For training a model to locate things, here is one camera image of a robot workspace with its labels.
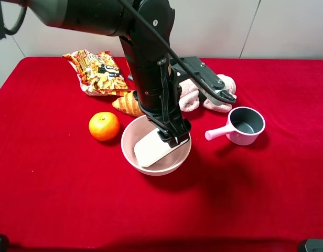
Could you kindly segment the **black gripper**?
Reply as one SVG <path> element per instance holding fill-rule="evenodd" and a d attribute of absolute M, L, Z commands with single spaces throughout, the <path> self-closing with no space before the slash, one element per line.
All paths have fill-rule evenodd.
<path fill-rule="evenodd" d="M 169 146 L 179 146 L 190 139 L 191 125 L 182 117 L 177 74 L 168 55 L 147 59 L 140 51 L 128 54 L 128 66 L 135 83 L 139 106 L 159 128 L 157 132 Z"/>

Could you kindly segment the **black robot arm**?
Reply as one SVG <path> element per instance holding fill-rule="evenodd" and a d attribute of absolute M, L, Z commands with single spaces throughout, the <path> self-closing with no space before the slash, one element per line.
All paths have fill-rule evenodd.
<path fill-rule="evenodd" d="M 179 107 L 181 63 L 169 45 L 175 10 L 168 1 L 19 1 L 20 16 L 6 28 L 0 3 L 0 40 L 20 29 L 30 8 L 47 26 L 120 38 L 136 85 L 135 98 L 162 141 L 175 146 L 189 138 L 190 122 Z"/>

